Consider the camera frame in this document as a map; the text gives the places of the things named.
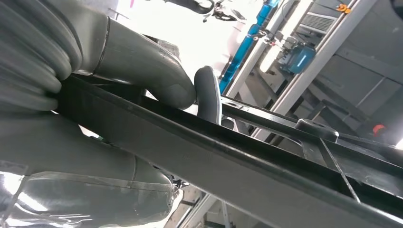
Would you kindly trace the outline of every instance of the black metal beam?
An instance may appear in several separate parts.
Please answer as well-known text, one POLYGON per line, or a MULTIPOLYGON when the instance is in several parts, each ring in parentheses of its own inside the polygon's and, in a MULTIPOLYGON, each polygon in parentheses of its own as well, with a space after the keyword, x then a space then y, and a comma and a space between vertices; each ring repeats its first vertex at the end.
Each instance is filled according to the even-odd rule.
POLYGON ((351 115, 359 118, 361 121, 370 120, 369 116, 367 116, 363 111, 352 105, 349 101, 347 101, 342 96, 337 94, 331 88, 327 87, 318 79, 313 80, 312 84, 316 86, 319 90, 321 90, 324 94, 326 94, 328 97, 330 97, 330 99, 332 99, 338 105, 345 108, 351 115))
POLYGON ((256 109, 256 110, 258 110, 258 111, 264 112, 264 116, 269 116, 270 119, 273 118, 273 119, 275 119, 275 121, 279 121, 279 122, 281 122, 281 123, 283 123, 283 124, 286 124, 286 125, 290 125, 290 123, 286 123, 284 120, 287 120, 287 121, 293 122, 293 123, 296 123, 296 122, 298 121, 297 119, 294 119, 294 118, 292 118, 292 117, 283 116, 283 115, 280 115, 280 114, 278 114, 278 113, 271 112, 271 111, 269 111, 269 110, 267 110, 267 109, 265 109, 265 108, 260 108, 260 107, 257 107, 257 106, 253 106, 253 105, 247 104, 247 103, 245 103, 245 102, 232 99, 232 98, 230 98, 230 97, 226 97, 226 96, 221 96, 221 97, 232 101, 234 104, 239 103, 239 104, 241 104, 242 106, 247 107, 248 109, 256 109))
POLYGON ((260 74, 260 72, 258 71, 256 78, 259 80, 260 84, 263 86, 263 88, 266 90, 266 92, 269 94, 271 100, 273 100, 274 102, 277 101, 278 99, 278 95, 276 94, 276 92, 274 92, 273 88, 271 88, 271 86, 269 86, 266 82, 266 80, 263 78, 263 76, 260 74))
POLYGON ((205 221, 204 225, 208 228, 225 228, 225 225, 211 221, 205 221))
POLYGON ((70 77, 58 112, 273 227, 401 226, 343 195, 334 170, 157 101, 140 104, 70 77))
POLYGON ((383 144, 381 142, 363 139, 348 134, 340 134, 339 138, 368 150, 372 150, 388 159, 391 163, 403 167, 403 150, 399 150, 394 146, 383 144))
MULTIPOLYGON (((312 107, 318 106, 321 101, 310 91, 310 89, 306 89, 302 97, 311 105, 312 107)), ((338 132, 350 134, 357 136, 357 133, 351 129, 350 126, 348 126, 340 117, 338 117, 336 114, 332 112, 327 107, 324 107, 320 111, 320 116, 335 130, 338 132)))

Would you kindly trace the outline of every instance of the blue pillar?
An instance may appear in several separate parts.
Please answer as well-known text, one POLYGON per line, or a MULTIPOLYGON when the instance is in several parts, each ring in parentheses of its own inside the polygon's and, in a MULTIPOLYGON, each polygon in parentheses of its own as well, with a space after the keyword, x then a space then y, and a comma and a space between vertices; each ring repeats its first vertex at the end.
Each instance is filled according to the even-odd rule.
POLYGON ((260 27, 263 25, 266 17, 269 15, 270 11, 277 6, 280 0, 268 0, 263 4, 262 9, 260 9, 259 14, 256 16, 257 23, 252 25, 249 29, 247 36, 243 39, 243 42, 240 44, 237 52, 234 55, 234 58, 231 61, 231 64, 228 66, 227 71, 224 73, 223 78, 220 81, 220 93, 224 93, 228 84, 234 77, 235 72, 240 66, 240 63, 246 56, 250 46, 253 43, 253 35, 258 34, 260 27))

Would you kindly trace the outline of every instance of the blue machine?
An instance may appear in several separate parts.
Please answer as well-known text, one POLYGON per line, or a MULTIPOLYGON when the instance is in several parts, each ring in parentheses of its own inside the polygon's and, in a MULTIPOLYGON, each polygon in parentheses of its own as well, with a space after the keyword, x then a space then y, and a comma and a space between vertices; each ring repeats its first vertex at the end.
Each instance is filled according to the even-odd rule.
POLYGON ((279 61, 282 64, 281 69, 299 74, 309 65, 315 54, 314 48, 304 44, 297 44, 282 61, 279 61))

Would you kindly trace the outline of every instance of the vent grille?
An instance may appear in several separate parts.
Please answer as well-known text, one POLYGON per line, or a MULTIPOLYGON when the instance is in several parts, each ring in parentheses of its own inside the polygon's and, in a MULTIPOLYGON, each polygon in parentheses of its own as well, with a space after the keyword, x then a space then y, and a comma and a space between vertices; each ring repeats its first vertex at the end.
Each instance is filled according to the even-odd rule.
POLYGON ((301 27, 326 34, 337 18, 316 13, 307 13, 302 19, 301 27))

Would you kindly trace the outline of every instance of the metal rail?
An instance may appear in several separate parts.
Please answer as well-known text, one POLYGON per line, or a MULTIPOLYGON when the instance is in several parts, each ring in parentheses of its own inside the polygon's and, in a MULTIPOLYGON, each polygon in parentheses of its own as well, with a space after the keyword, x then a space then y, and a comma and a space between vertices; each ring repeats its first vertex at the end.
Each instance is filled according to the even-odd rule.
MULTIPOLYGON (((370 156, 370 151, 365 154, 321 141, 274 119, 223 104, 224 115, 307 142, 307 152, 321 156, 320 145, 327 146, 358 203, 343 175, 332 167, 146 97, 133 102, 137 103, 71 76, 64 81, 57 111, 272 227, 402 226, 403 170, 370 156)), ((384 153, 398 151, 389 148, 384 153)))
POLYGON ((197 223, 201 221, 203 216, 209 211, 213 204, 217 201, 217 198, 206 194, 190 211, 189 215, 183 220, 178 228, 194 228, 197 223))

